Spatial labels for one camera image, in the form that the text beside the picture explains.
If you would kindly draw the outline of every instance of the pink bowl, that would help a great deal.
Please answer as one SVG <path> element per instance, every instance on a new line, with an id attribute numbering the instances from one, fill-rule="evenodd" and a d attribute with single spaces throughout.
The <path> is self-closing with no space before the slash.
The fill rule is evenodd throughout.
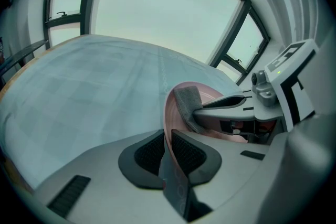
<path id="1" fill-rule="evenodd" d="M 202 83 L 198 83 L 198 82 L 182 82 L 170 90 L 170 92 L 168 93 L 166 97 L 165 105 L 163 109 L 163 129 L 164 129 L 164 135 L 167 141 L 168 148 L 171 152 L 171 155 L 174 161 L 176 161 L 176 158 L 172 150 L 172 130 L 177 129 L 177 130 L 182 130 L 182 131 L 190 131 L 188 127 L 185 125 L 178 111 L 174 89 L 175 88 L 177 89 L 185 88 L 188 86 L 196 86 L 198 88 L 200 92 L 199 94 L 201 96 L 202 104 L 223 96 L 220 92 L 216 91 L 215 89 L 207 85 L 204 85 Z M 226 135 L 226 134 L 222 134 L 222 133 L 219 133 L 213 130 L 207 131 L 204 135 L 211 136 L 214 138 L 230 140 L 234 142 L 241 142 L 241 143 L 247 142 L 240 135 Z"/>

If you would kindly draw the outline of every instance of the window handle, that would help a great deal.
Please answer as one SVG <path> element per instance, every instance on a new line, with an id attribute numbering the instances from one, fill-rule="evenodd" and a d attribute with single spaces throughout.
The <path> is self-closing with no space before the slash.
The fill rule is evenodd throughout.
<path id="1" fill-rule="evenodd" d="M 65 12 L 58 12 L 56 14 L 59 14 L 59 13 L 63 13 L 63 15 L 61 17 L 67 16 L 67 14 Z"/>

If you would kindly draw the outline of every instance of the grey cloth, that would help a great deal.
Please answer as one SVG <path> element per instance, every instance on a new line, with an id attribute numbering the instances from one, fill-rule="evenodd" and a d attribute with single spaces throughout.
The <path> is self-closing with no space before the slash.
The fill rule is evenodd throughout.
<path id="1" fill-rule="evenodd" d="M 201 96 L 196 86 L 174 89 L 177 108 L 184 123 L 194 132 L 200 134 L 205 129 L 198 125 L 193 117 L 193 112 L 202 109 Z"/>

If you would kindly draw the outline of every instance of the white device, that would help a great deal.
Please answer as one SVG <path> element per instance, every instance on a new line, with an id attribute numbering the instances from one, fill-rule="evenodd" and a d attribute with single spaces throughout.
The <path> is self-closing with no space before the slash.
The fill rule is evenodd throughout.
<path id="1" fill-rule="evenodd" d="M 314 114 L 314 107 L 298 76 L 318 50 L 314 40 L 303 40 L 289 45 L 265 65 L 266 80 L 279 100 L 288 131 Z"/>

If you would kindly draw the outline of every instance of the light blue bedsheet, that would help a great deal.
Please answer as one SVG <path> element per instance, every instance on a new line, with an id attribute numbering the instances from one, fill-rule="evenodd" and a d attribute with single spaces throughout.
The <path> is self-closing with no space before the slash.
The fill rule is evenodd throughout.
<path id="1" fill-rule="evenodd" d="M 162 129 L 166 94 L 197 81 L 240 89 L 221 71 L 138 41 L 83 36 L 24 71 L 0 103 L 0 142 L 35 189 L 82 152 Z"/>

